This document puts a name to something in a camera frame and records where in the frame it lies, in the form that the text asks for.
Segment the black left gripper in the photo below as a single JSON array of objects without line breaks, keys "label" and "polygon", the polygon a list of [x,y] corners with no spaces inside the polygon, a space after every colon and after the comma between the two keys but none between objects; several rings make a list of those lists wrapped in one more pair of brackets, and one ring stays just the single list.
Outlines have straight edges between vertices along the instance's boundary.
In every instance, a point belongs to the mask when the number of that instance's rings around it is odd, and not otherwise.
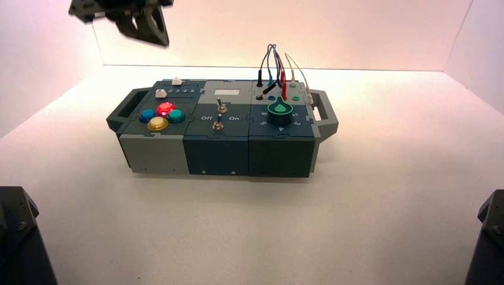
[{"label": "black left gripper", "polygon": [[121,34],[138,40],[163,46],[169,46],[162,8],[173,6],[173,0],[160,1],[71,1],[69,15],[84,23],[91,23],[97,18],[111,18]]}]

